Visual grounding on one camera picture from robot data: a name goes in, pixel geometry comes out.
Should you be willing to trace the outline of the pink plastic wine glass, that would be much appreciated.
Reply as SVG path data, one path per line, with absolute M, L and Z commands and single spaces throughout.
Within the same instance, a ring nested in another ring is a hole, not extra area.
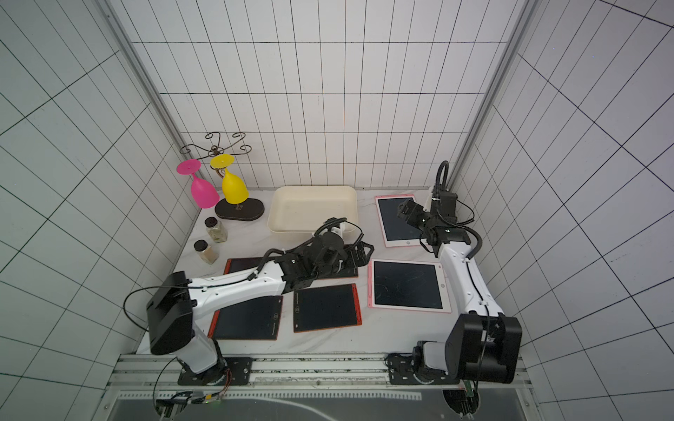
M 219 193 L 215 187 L 200 178 L 197 173 L 201 170 L 202 162 L 199 160 L 182 161 L 177 165 L 177 173 L 179 175 L 191 176 L 191 196 L 197 206 L 201 209 L 213 208 L 219 203 Z

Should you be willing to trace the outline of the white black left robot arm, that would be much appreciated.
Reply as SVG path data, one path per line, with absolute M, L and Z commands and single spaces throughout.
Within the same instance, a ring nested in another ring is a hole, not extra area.
M 375 247 L 363 241 L 363 230 L 347 244 L 343 228 L 350 223 L 328 219 L 300 245 L 267 250 L 255 268 L 207 278 L 188 278 L 182 271 L 169 275 L 147 303 L 149 351 L 176 357 L 195 375 L 225 370 L 217 342 L 197 321 L 238 303 L 306 289 L 336 275 L 345 262 L 366 266 Z

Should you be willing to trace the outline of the pink white writing tablet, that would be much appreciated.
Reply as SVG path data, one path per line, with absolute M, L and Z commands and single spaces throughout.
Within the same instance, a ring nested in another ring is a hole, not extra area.
M 379 224 L 387 248 L 428 245 L 421 230 L 409 226 L 398 217 L 398 206 L 408 199 L 414 200 L 415 196 L 406 194 L 375 197 Z

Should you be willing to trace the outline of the yellow plastic wine glass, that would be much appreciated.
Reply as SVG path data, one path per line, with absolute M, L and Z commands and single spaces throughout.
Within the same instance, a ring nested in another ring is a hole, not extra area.
M 234 161 L 231 154 L 220 154 L 211 159 L 210 166 L 222 175 L 221 190 L 225 200 L 230 205 L 240 205 L 249 199 L 249 191 L 245 182 L 228 170 Z

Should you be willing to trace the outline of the glass jar black lid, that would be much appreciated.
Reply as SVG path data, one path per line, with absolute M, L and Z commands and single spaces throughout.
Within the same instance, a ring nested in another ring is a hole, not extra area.
M 228 234 L 221 221 L 216 217 L 208 217 L 205 220 L 205 228 L 208 235 L 215 243 L 227 241 Z

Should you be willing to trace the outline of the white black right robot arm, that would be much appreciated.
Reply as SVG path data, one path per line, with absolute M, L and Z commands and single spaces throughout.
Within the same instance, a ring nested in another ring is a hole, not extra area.
M 408 199 L 398 207 L 398 218 L 421 230 L 456 295 L 460 314 L 449 337 L 420 341 L 412 351 L 412 375 L 421 384 L 448 381 L 494 382 L 514 380 L 522 328 L 496 303 L 475 262 L 483 239 L 446 213 L 453 194 L 435 189 L 431 207 Z

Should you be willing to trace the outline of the red writing tablet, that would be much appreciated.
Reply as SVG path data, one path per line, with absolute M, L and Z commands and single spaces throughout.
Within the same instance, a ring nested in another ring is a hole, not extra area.
M 263 261 L 262 257 L 228 259 L 223 274 L 229 275 L 241 271 L 254 271 L 261 261 Z M 278 264 L 275 264 L 274 260 L 270 258 L 259 270 L 256 278 L 270 277 L 281 279 L 283 276 L 284 272 L 282 268 Z
M 217 310 L 208 337 L 214 340 L 276 340 L 282 296 L 264 296 Z
M 361 307 L 354 283 L 296 291 L 293 307 L 294 333 L 362 324 Z
M 353 259 L 342 261 L 338 265 L 338 271 L 327 275 L 326 279 L 342 279 L 342 278 L 356 278 L 358 277 L 358 266 Z

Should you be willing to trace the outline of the aluminium mounting rail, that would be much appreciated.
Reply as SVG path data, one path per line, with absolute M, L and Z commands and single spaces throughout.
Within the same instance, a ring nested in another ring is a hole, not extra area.
M 119 357 L 108 385 L 119 389 L 473 389 L 475 382 L 423 374 L 410 354 L 258 354 L 226 356 L 197 375 L 170 356 Z

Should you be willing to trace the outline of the cream plastic storage box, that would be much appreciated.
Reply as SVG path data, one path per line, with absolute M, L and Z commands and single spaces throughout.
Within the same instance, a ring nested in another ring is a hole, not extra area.
M 270 205 L 272 233 L 313 233 L 328 219 L 359 224 L 356 190 L 349 186 L 284 186 Z

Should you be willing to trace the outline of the dark metal glass rack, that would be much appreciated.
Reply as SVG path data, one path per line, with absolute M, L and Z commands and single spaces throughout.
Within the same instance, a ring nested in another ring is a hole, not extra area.
M 242 132 L 232 135 L 234 142 L 230 146 L 222 145 L 220 132 L 210 132 L 205 135 L 206 140 L 212 140 L 213 137 L 217 137 L 217 141 L 208 148 L 192 143 L 181 147 L 180 153 L 185 156 L 193 156 L 194 160 L 202 162 L 202 166 L 207 163 L 209 168 L 219 175 L 222 181 L 222 175 L 210 166 L 211 159 L 220 154 L 231 154 L 234 158 L 243 156 L 250 154 L 253 147 L 244 141 L 246 135 Z M 249 199 L 240 205 L 230 205 L 224 198 L 221 186 L 218 193 L 219 203 L 213 208 L 219 219 L 249 222 L 259 219 L 263 215 L 265 208 L 263 202 L 259 199 L 251 198 L 249 195 Z

